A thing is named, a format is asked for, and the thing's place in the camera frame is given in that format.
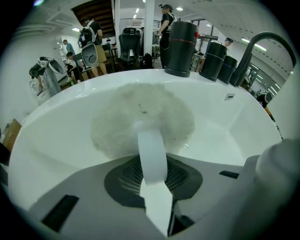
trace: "ceiling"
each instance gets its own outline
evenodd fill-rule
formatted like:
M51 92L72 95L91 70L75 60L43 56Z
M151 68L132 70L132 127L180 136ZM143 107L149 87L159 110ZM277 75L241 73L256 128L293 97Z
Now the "ceiling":
M74 7L72 11L82 26L86 26L87 17L92 17L101 24L104 38L116 35L111 0L86 2Z
M71 9L85 2L87 0L45 0L40 6L34 7L14 37L49 32L60 33L73 27L80 28ZM245 45L246 43L242 42L241 38L251 39L256 33L262 31L277 33L290 42L281 24L257 0L156 0L155 15L161 15L159 4L171 4L174 8L173 13L179 17L192 14L201 15L224 35L236 40L235 44ZM144 6L145 3L142 0L120 0L121 9L143 9ZM176 7L178 6L184 10L177 11ZM278 72L283 72L285 74L283 77L286 79L293 70L293 65L285 48L273 40L262 40L258 44L267 51L262 52L255 49L253 55Z

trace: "wall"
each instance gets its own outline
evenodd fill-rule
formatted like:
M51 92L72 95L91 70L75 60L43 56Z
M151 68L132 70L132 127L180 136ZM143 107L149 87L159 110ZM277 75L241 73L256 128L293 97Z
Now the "wall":
M29 69L41 56L55 58L61 65L55 36L35 36L15 40L0 61L0 128L13 118L22 122L38 105L29 90Z
M283 138L300 138L300 65L296 64L294 74L290 76L279 93L267 105L274 117Z
M144 19L145 19L145 9L142 8L138 13L135 12L136 8L122 8L120 9L120 32L124 30L124 28L136 28L140 29L144 27ZM133 16L136 15L135 26L133 26ZM162 15L154 14L153 20L161 21ZM137 21L141 20L141 25L137 26Z
M61 36L61 40L67 40L68 43L70 43L72 46L73 46L73 49L75 51L75 54L78 54L81 52L80 48L79 48L79 45L78 45L78 37L74 37L74 36L65 36L65 35L62 35ZM63 48L64 48L64 52L65 54L67 54L67 49L66 49L66 46L63 45Z
M199 14L195 13L195 14L189 14L189 15L183 16L180 19L183 22L189 22L189 23L191 23L192 20L203 19L203 17L200 16Z

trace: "table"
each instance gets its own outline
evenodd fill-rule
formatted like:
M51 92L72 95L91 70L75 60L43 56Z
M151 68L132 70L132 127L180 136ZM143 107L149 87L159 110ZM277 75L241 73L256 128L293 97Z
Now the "table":
M115 63L117 63L117 62L118 62L118 59L119 59L118 51L117 51L118 48L117 48L116 46L114 46L114 47L111 48L112 56L113 56L113 50L114 50L114 55L116 56L116 61L115 61Z

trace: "black cap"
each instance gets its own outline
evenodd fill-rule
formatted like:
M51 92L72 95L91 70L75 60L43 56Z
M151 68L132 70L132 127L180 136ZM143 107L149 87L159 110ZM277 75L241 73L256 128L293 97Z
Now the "black cap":
M173 11L173 7L170 4L164 4L161 8L162 9L170 9L170 11Z
M233 41L230 37L227 37L227 38L225 39L225 41L230 41L231 43L234 43L234 41Z

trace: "white sink basin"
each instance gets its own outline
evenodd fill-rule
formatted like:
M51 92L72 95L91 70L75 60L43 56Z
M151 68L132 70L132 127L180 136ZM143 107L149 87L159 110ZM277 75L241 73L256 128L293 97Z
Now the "white sink basin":
M246 91L191 73L189 78L163 70L135 70L97 77L55 95L25 121L12 151L9 193L29 209L48 190L76 171L109 161L90 138L94 113L119 86L163 83L192 110L195 132L179 155L230 165L244 165L281 141L260 104Z

